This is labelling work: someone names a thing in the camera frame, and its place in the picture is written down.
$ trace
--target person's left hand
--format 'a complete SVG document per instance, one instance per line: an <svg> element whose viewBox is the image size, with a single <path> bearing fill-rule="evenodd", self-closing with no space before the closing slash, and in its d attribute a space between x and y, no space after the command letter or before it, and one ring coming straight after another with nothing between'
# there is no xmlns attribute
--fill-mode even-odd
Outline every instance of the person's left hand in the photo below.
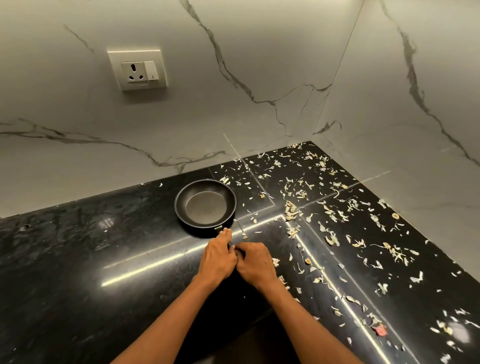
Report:
<svg viewBox="0 0 480 364"><path fill-rule="evenodd" d="M237 264L237 256L234 245L227 248L231 239L232 230L224 228L216 238L208 242L194 280L206 283L214 290L232 273Z"/></svg>

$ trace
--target hand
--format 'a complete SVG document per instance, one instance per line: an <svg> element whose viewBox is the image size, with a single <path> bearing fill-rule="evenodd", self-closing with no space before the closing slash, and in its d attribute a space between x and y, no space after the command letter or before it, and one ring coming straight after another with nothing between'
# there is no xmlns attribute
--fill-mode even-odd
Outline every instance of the hand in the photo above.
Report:
<svg viewBox="0 0 480 364"><path fill-rule="evenodd" d="M233 272L237 264L235 246L232 245L230 250L227 248L231 239L232 230L224 228L216 238L208 242L202 255L194 280L206 283L212 291Z"/></svg>
<svg viewBox="0 0 480 364"><path fill-rule="evenodd" d="M236 249L245 252L245 258L237 250L237 271L252 286L263 292L272 283L280 282L276 277L272 256L263 243L240 243Z"/></svg>

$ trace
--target black countertop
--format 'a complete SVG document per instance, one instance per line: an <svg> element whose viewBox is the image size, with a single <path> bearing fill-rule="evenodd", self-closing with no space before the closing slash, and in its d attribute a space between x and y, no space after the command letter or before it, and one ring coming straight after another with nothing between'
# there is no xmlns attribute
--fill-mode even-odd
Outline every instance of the black countertop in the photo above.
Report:
<svg viewBox="0 0 480 364"><path fill-rule="evenodd" d="M365 363L441 363L447 354L478 362L480 284L311 142L0 221L0 362L109 363L197 272L208 240L179 224L175 195L224 176L248 240L265 243L292 295ZM286 221L285 199L302 216ZM232 229L237 243L241 230ZM330 231L339 245L328 244ZM370 313L386 337L370 328ZM196 361L298 362L269 305L236 272L209 297L177 358Z"/></svg>

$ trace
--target forearm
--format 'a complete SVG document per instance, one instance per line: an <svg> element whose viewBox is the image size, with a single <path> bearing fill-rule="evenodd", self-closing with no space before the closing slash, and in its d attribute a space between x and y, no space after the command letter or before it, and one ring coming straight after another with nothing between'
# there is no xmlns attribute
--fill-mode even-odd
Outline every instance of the forearm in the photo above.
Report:
<svg viewBox="0 0 480 364"><path fill-rule="evenodd" d="M317 322L279 281L261 289L273 307L302 364L361 364L361 361Z"/></svg>
<svg viewBox="0 0 480 364"><path fill-rule="evenodd" d="M212 292L194 279L186 290L112 364L171 364L198 311Z"/></svg>

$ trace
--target pan rim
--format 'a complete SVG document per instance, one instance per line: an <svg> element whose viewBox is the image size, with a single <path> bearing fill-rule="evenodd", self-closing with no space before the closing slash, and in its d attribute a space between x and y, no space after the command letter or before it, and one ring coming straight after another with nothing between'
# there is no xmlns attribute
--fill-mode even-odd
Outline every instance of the pan rim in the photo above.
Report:
<svg viewBox="0 0 480 364"><path fill-rule="evenodd" d="M218 183L218 184L221 184L223 187L227 188L230 193L233 195L233 209L232 209L232 212L229 214L229 216L225 219L223 219L222 221L219 221L218 223L216 224L211 224L211 225L208 225L208 226L199 226L199 225L193 225L189 222L186 222L182 217L181 215L179 214L178 212L178 198L179 196L181 195L181 193L186 189L188 188L189 186L191 186L192 184L195 184L195 183L199 183L199 182L204 182L204 181L208 181L208 182L214 182L214 183ZM185 185L178 193L177 193L177 196L175 196L175 202L174 202L174 209L175 209L175 214L177 214L177 217L184 223L184 224L187 224L188 226L191 226L193 228L197 228L197 229L211 229L211 228L215 228L217 226L221 226L223 225L225 222L227 222L228 220L230 220L233 216L233 214L235 213L235 211L237 210L237 196L235 195L235 193L233 192L233 190L227 186L226 184L220 182L220 181L217 181L217 180L214 180L214 179L210 179L210 178L204 178L202 180L196 180L196 181L193 181L193 182L190 182L189 184Z"/></svg>

